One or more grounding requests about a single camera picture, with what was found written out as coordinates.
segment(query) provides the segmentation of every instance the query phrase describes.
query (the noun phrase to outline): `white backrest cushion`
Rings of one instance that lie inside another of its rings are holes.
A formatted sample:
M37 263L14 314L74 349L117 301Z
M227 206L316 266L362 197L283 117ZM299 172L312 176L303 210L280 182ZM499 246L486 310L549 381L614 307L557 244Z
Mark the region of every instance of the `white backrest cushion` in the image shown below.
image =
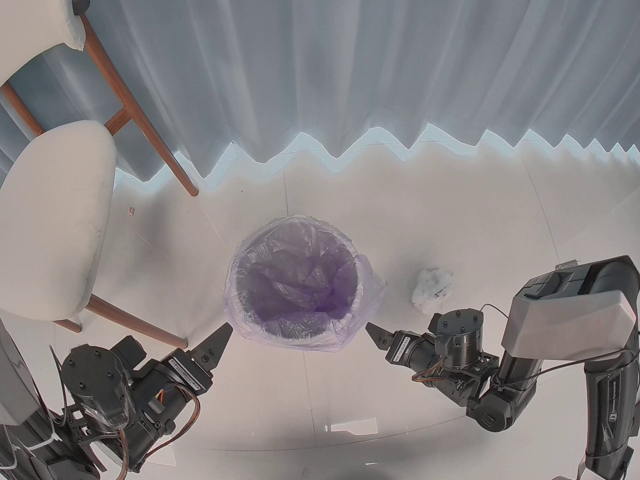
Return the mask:
M89 301L107 226L116 148L96 121L32 140L0 188L0 308L69 318Z
M84 48L84 26L71 0L0 0L0 85L60 43Z

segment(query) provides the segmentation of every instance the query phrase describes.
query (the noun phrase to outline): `curtain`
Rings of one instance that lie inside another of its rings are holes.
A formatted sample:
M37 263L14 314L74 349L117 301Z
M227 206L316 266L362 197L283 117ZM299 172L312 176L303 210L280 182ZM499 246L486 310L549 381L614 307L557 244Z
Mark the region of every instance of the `curtain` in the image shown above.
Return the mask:
M411 147L428 123L470 145L487 129L640 143L640 0L91 0L87 16L203 176L231 141L266 162L301 131L335 157L375 126ZM10 81L46 129L120 108L64 45ZM31 135L2 103L6 172ZM162 166L133 123L116 145L140 180Z

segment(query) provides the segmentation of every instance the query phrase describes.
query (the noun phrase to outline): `crumpled plastic bag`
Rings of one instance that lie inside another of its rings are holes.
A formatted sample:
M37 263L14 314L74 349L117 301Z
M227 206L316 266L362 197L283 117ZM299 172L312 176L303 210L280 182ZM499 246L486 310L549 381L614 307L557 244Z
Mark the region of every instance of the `crumpled plastic bag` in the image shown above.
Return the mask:
M382 304L385 284L338 229L311 217L276 219L236 249L225 311L247 339L337 352Z
M453 288L453 272L448 270L421 270L415 283L411 302L415 308L430 315L436 304L449 296Z

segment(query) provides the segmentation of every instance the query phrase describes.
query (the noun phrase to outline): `chair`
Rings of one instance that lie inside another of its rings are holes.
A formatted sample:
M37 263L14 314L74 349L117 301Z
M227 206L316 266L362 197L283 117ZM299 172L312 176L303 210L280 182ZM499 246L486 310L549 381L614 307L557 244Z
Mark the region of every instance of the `chair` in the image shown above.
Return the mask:
M193 184L111 64L84 16L87 6L88 0L76 0L78 17L72 0L0 0L0 84L37 135L0 188L0 307L74 332L82 327L70 319L87 308L133 331L186 348L187 340L92 294L113 195L112 134L134 119L180 181ZM85 45L122 101L122 110L106 125L85 120L44 131L5 83L28 60L60 43L78 50ZM197 189L189 193L196 195Z

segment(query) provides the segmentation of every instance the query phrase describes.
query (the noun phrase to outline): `white tile floor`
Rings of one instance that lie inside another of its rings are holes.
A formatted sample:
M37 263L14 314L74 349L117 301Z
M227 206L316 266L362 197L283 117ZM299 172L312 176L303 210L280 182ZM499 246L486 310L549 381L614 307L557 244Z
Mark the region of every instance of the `white tile floor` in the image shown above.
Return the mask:
M524 281L559 261L626 253L640 264L640 164L627 156L576 150L571 141L553 149L526 140L511 149L489 134L476 148L444 137L403 152L385 136L369 136L337 173L309 144L265 166L230 150L215 187L200 180L196 198L171 177L154 191L124 177L114 192L94 292L196 344L224 321L222 290L236 244L287 213L331 222L370 258L388 283L374 322L391 330L426 329L429 318L410 300L422 268L455 273L443 311L484 302L507 310ZM56 408L60 385L48 345L65 356L80 342L110 347L126 334L87 312L81 335L1 316L46 402ZM504 318L487 313L489 352L501 354L503 330ZM149 356L170 350L136 338ZM575 475L586 436L578 368L542 379L517 424L497 435L409 376L387 364L364 332L338 354L268 348L235 335L214 388L203 397L200 420L159 460L175 466L149 463L139 478ZM372 419L377 434L325 430ZM640 477L640 459L634 471Z

